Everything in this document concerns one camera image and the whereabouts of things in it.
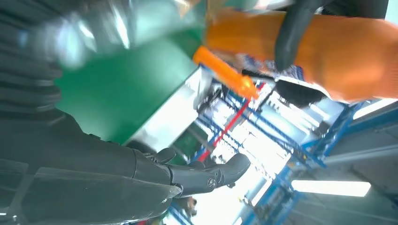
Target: orange object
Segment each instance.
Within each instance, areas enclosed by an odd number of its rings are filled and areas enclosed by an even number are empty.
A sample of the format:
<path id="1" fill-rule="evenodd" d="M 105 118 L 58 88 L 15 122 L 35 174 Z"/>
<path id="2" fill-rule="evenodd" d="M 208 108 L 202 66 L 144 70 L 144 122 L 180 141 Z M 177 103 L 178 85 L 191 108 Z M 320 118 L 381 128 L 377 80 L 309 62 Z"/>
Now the orange object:
<path id="1" fill-rule="evenodd" d="M 259 97 L 253 81 L 248 76 L 242 76 L 227 63 L 211 53 L 206 47 L 200 46 L 193 55 L 193 61 L 203 64 L 213 70 L 217 79 L 231 88 L 238 95 L 251 99 Z"/>
<path id="2" fill-rule="evenodd" d="M 283 18 L 228 12 L 208 26 L 207 46 L 273 60 Z M 315 15 L 294 64 L 336 100 L 398 98 L 398 29 L 384 20 Z"/>

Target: robotic hand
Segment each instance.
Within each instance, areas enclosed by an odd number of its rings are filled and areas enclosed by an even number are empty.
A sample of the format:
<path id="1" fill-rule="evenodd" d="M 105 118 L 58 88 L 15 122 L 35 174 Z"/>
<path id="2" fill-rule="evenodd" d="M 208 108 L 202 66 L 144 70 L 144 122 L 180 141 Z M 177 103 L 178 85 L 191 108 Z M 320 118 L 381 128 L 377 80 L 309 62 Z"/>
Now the robotic hand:
<path id="1" fill-rule="evenodd" d="M 79 0 L 8 1 L 0 5 L 0 224 L 102 225 L 165 212 L 174 197 L 211 192 L 250 165 L 167 165 L 156 155 L 85 134 L 56 109 L 61 70 L 21 47 L 21 31 L 73 10 Z"/>

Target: red beam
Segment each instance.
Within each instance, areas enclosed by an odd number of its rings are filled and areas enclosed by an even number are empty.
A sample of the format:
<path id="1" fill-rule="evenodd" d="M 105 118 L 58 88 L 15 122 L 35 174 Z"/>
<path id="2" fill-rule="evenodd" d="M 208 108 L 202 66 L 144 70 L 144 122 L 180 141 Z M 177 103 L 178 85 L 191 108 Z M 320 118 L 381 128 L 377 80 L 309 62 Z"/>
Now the red beam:
<path id="1" fill-rule="evenodd" d="M 264 85 L 265 85 L 265 83 L 260 84 L 258 90 L 261 90 L 264 87 Z M 229 122 L 229 124 L 221 132 L 221 135 L 214 141 L 214 143 L 213 143 L 214 147 L 217 147 L 218 142 L 222 139 L 224 134 L 226 134 L 231 129 L 231 127 L 235 124 L 235 122 L 243 114 L 245 109 L 249 106 L 250 102 L 251 102 L 251 100 L 250 101 L 249 100 L 245 101 L 245 104 L 239 109 L 239 111 L 236 113 L 234 118 L 232 118 L 232 120 Z M 208 150 L 206 150 L 205 153 L 203 153 L 203 155 L 201 155 L 198 158 L 198 161 L 203 162 L 208 155 L 210 155 L 210 152 Z"/>

